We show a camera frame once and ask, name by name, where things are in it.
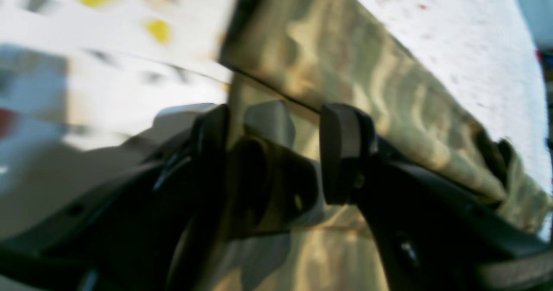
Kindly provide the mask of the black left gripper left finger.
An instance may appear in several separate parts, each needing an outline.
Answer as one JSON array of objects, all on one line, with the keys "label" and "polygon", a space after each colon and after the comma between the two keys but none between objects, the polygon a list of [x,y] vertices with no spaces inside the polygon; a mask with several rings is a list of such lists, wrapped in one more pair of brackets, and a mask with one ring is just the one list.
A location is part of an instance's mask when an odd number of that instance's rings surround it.
[{"label": "black left gripper left finger", "polygon": [[49,291],[162,291],[178,241],[220,195],[229,106],[30,230],[1,241],[1,275]]}]

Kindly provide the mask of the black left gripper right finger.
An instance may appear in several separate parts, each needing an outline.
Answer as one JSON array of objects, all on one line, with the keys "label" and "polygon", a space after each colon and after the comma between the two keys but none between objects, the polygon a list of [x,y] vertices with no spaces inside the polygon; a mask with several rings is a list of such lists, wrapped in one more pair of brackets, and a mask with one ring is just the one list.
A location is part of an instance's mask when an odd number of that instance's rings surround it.
[{"label": "black left gripper right finger", "polygon": [[372,119],[323,105],[324,198],[356,205],[391,291],[550,291],[552,247],[380,138]]}]

